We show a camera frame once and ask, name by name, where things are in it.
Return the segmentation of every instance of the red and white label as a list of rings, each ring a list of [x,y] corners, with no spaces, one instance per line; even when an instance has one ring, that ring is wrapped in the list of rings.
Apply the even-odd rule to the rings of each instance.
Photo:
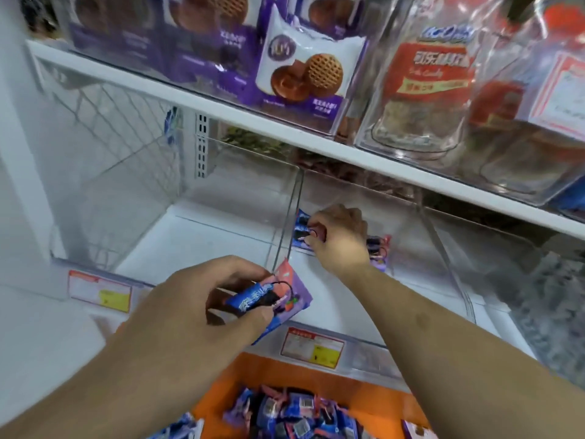
[[[557,53],[528,121],[585,141],[585,61]]]
[[[345,342],[311,331],[289,328],[280,355],[335,369]]]

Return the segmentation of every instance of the display shelf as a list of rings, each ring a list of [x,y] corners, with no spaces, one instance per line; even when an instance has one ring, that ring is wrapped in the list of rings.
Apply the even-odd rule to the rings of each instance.
[[[315,133],[286,125],[258,113],[238,108],[229,103],[218,101],[203,95],[197,95],[164,82],[130,73],[113,66],[82,57],[70,52],[64,43],[58,41],[27,42],[37,67],[47,62],[62,68],[82,73],[86,76],[104,80],[109,83],[127,87],[134,91],[154,96],[178,106],[204,111],[209,117],[226,123],[258,132],[259,134],[279,139],[296,147],[301,147],[334,159],[349,162],[386,176],[419,185],[441,194],[492,209],[521,220],[551,228],[580,239],[585,239],[585,224],[565,216],[534,208],[503,196],[493,194],[459,181],[438,176],[379,155],[364,152],[355,147],[341,145]]]

